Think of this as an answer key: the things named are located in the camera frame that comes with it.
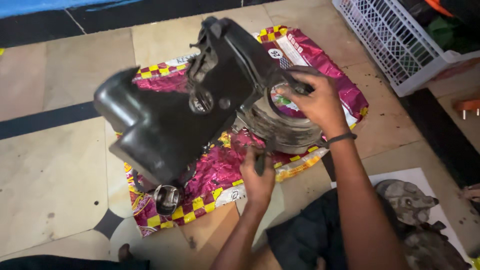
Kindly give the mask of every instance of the white plastic basket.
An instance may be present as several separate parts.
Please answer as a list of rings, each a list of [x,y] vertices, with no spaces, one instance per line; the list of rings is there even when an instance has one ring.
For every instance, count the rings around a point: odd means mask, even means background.
[[[400,97],[480,51],[443,51],[397,0],[332,0]]]

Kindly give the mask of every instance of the dirty hand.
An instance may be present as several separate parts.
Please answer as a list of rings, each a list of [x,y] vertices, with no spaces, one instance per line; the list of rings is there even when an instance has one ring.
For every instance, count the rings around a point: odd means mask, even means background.
[[[264,151],[250,145],[247,155],[240,165],[240,172],[245,183],[248,203],[255,206],[255,209],[266,210],[270,203],[273,187],[275,185],[275,169],[272,158],[267,154],[265,157],[265,168],[262,176],[255,171],[256,158]]]
[[[332,78],[312,67],[293,66],[287,71],[296,80],[311,85],[315,91],[305,96],[284,87],[276,90],[278,94],[290,99],[310,121],[319,125],[327,139],[350,131]]]

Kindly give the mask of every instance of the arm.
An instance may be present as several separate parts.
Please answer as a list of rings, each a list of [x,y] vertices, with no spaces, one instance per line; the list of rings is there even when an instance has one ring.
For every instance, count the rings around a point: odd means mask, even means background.
[[[273,187],[275,185],[275,170],[271,157],[265,158],[265,169],[262,176],[255,172],[255,157],[263,151],[249,146],[245,160],[240,166],[240,172],[247,191],[247,204],[240,220],[223,245],[210,269],[245,269],[247,268],[253,238],[258,225],[264,216]]]
[[[308,96],[294,94],[288,88],[277,92],[297,104],[330,139],[350,129],[332,80],[317,72],[309,67],[293,69],[292,75],[297,80],[315,89]],[[334,142],[330,150],[335,165],[341,229],[349,268],[409,269],[401,244],[368,179],[353,139]]]

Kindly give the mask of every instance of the black wristband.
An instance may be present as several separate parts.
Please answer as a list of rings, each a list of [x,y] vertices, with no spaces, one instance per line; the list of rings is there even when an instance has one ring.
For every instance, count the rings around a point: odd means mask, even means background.
[[[329,139],[326,143],[325,143],[325,148],[326,149],[329,149],[330,148],[330,144],[334,143],[334,142],[338,142],[338,141],[341,141],[343,139],[356,139],[357,138],[357,135],[356,134],[353,134],[352,132],[348,132],[348,133],[345,133],[345,134],[342,134],[340,136],[337,136],[337,137],[333,137],[331,139]]]

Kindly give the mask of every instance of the dark cloth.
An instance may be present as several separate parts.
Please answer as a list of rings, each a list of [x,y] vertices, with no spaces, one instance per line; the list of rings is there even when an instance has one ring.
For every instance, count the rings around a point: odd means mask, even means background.
[[[398,234],[394,210],[388,201],[379,198]],[[318,257],[324,258],[328,270],[348,269],[336,188],[325,192],[298,216],[268,229],[266,234],[270,249],[282,269],[315,269]]]
[[[150,261],[129,260],[113,262],[87,260],[53,255],[36,255],[13,258],[0,262],[5,270],[148,270]]]

